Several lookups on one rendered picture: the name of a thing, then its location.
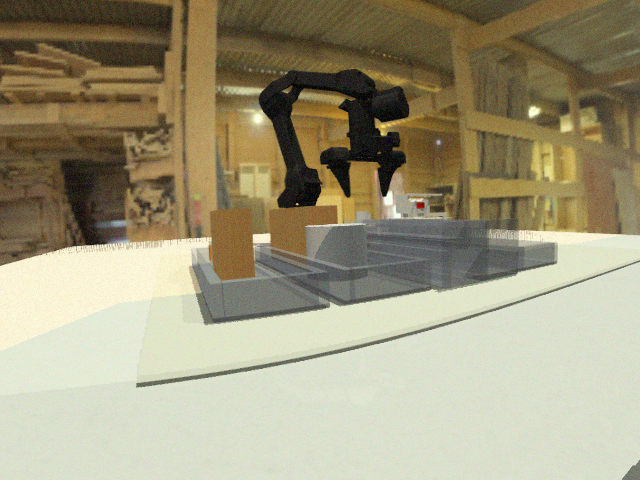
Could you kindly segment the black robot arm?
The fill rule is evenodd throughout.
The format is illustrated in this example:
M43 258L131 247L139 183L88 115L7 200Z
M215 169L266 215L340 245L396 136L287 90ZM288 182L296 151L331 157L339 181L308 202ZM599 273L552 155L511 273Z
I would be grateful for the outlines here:
M288 93L282 91L291 85L292 90ZM307 167L290 118L292 104L297 101L301 90L335 91L356 98L352 101L345 99L339 106L348 112L349 126L357 123L375 124L374 117L381 123L408 118L409 105L400 86L384 91L378 91L375 87L374 80L358 69L341 70L334 74L292 70L274 80L260 93L260 107L273 123L287 167L285 190L277 198L279 208L316 206L321 193L322 183L318 172ZM375 134L366 134L366 129L361 129L359 135L358 153L365 150L391 153L392 147L400 147L399 132L381 135L379 130L375 130Z

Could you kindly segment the brown rectangular block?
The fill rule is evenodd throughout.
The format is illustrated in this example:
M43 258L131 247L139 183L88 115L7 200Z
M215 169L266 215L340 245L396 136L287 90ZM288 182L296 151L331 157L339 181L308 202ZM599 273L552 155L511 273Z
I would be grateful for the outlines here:
M287 251L285 208L269 210L270 246Z
M306 256L305 226L338 224L337 205L285 208L287 251Z
M210 212L214 272L221 281L255 277L251 209Z

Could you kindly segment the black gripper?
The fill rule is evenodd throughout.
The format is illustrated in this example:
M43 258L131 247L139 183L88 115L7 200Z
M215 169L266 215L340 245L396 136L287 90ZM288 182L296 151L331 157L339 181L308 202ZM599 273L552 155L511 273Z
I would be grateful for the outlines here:
M384 152L381 154L368 150L358 153L358 139L361 129L366 129L366 134L375 134L375 130L379 130L374 123L357 123L350 125L349 132L346 133L347 137L350 137L350 150L348 150L347 147L331 147L321 153L320 163L322 165L328 165L326 166L327 169L332 171L346 197L351 197L350 163L378 162L381 166L377 169L382 197L387 197L391 178L397 168L406 163L406 154L400 150L392 150L391 153Z

